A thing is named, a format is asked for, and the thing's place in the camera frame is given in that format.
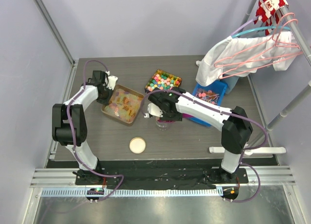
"red garment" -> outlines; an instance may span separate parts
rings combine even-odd
[[[259,16],[258,20],[265,22],[266,26],[277,25],[282,17],[278,9],[284,5],[288,5],[286,0],[259,0],[256,16]],[[271,31],[271,29],[266,30],[266,35]]]

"pink hanger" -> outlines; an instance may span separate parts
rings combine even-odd
[[[276,30],[273,32],[273,34],[271,35],[271,37],[270,37],[269,39],[265,40],[264,42],[258,43],[258,44],[254,45],[254,46],[252,46],[252,47],[249,47],[249,48],[247,48],[247,49],[244,49],[244,50],[242,50],[242,51],[240,51],[240,52],[238,52],[238,53],[236,53],[236,54],[234,54],[234,55],[232,55],[232,56],[230,56],[230,57],[226,57],[226,58],[223,58],[223,59],[221,59],[221,60],[216,61],[216,62],[214,63],[214,67],[216,67],[216,68],[224,67],[224,66],[231,66],[231,65],[238,65],[236,68],[230,69],[230,70],[228,70],[228,71],[223,72],[222,74],[220,74],[220,76],[218,77],[218,79],[228,78],[228,77],[236,76],[236,75],[243,74],[243,73],[246,73],[246,72],[250,72],[250,71],[252,71],[252,70],[260,69],[260,68],[263,68],[263,67],[266,67],[266,66],[269,66],[269,65],[273,65],[273,64],[276,64],[276,63],[279,63],[279,62],[288,60],[288,59],[290,59],[290,58],[292,58],[292,57],[294,57],[294,56],[297,56],[297,55],[302,54],[302,52],[295,52],[295,53],[289,53],[289,54],[280,55],[280,56],[274,56],[274,57],[269,57],[269,58],[264,58],[264,59],[253,60],[253,59],[255,59],[256,57],[261,56],[261,55],[264,54],[265,52],[271,50],[273,47],[300,48],[299,45],[297,45],[297,44],[295,44],[295,43],[288,43],[288,42],[280,42],[280,41],[278,41],[279,35],[280,35],[281,31],[283,30],[283,28],[284,28],[288,23],[290,23],[290,22],[292,22],[292,21],[295,21],[296,23],[298,23],[298,20],[297,20],[297,19],[292,19],[292,20],[286,22],[286,23],[281,27],[281,29],[280,29],[280,31],[279,31],[279,33],[278,33],[276,39],[274,39],[274,35],[275,35],[275,33],[277,32],[278,25],[280,24],[281,20],[282,20],[284,17],[286,17],[287,15],[293,15],[293,16],[294,16],[294,13],[287,13],[287,14],[285,14],[284,16],[282,16],[282,18],[280,19],[279,23],[278,23],[277,26],[276,26]],[[245,52],[245,51],[247,51],[247,50],[249,50],[249,49],[252,49],[252,48],[254,48],[254,47],[257,47],[258,45],[261,45],[261,44],[263,44],[263,43],[266,43],[267,41],[269,41],[269,40],[271,40],[271,39],[272,39],[273,41],[275,41],[275,44],[274,44],[272,47],[270,47],[270,48],[266,49],[265,51],[263,51],[263,52],[261,52],[261,53],[255,55],[255,56],[251,57],[251,58],[248,59],[247,61],[244,61],[244,62],[237,62],[237,63],[231,63],[231,64],[216,65],[217,63],[220,63],[220,62],[222,62],[222,61],[224,61],[224,60],[226,60],[226,59],[231,59],[231,58],[233,58],[234,56],[236,56],[236,55],[238,55],[238,54],[240,54],[240,53],[242,53],[242,52]],[[238,69],[239,67],[243,66],[243,65],[246,64],[246,63],[256,62],[256,61],[262,61],[262,60],[268,60],[268,59],[274,59],[274,58],[280,58],[280,57],[286,57],[286,56],[288,56],[288,57],[287,57],[287,58],[284,58],[284,59],[282,59],[282,60],[279,60],[279,61],[274,61],[274,62],[272,62],[272,63],[270,63],[270,64],[267,64],[267,65],[264,65],[264,66],[260,66],[260,67],[257,67],[257,68],[253,68],[253,69],[249,69],[249,70],[242,71],[242,72],[239,72],[239,73],[235,73],[235,74],[233,74],[233,75],[228,75],[228,76],[226,76],[226,77],[222,77],[222,76],[223,76],[224,74],[226,74],[227,72],[236,70],[236,69]]]

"blue hanger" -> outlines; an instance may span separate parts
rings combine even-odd
[[[243,31],[243,32],[240,32],[240,33],[237,33],[235,35],[232,36],[232,38],[236,38],[236,37],[239,37],[243,34],[248,34],[248,33],[251,33],[251,32],[254,32],[254,31],[261,31],[261,30],[267,30],[267,29],[275,29],[276,26],[264,26],[264,27],[258,27],[258,28],[254,28],[254,29],[250,29],[250,30],[247,30],[247,31]],[[283,29],[285,30],[291,30],[289,27],[284,27]]]

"gray wood surface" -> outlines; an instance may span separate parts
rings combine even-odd
[[[196,81],[198,67],[196,60],[203,56],[155,56],[155,57],[117,57],[97,58],[104,62],[111,75],[119,78],[118,84],[144,94],[144,87],[157,69],[162,69],[183,79],[181,87],[192,93]],[[88,60],[80,59],[71,96],[80,88],[83,82],[83,66]],[[103,70],[95,62],[89,63],[86,77],[91,77],[93,70]],[[255,100],[247,78],[241,78],[229,95],[222,101],[224,107],[241,106],[247,115],[261,123]],[[100,160],[114,159],[165,159],[165,158],[220,158],[207,152],[210,146],[221,146],[221,133],[213,127],[204,127],[190,120],[183,120],[172,124],[165,132],[156,128],[154,118],[144,119],[139,114],[131,127],[111,120],[101,112],[101,105],[93,102],[86,110],[88,128],[87,141],[93,153]],[[252,137],[260,130],[254,127]],[[141,137],[146,141],[146,150],[141,154],[134,154],[129,150],[129,142],[134,137]],[[55,160],[74,160],[71,153],[62,146],[58,146]]]

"white lid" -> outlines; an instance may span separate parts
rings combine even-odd
[[[133,138],[130,141],[130,150],[135,154],[140,154],[146,149],[146,142],[143,138]]]

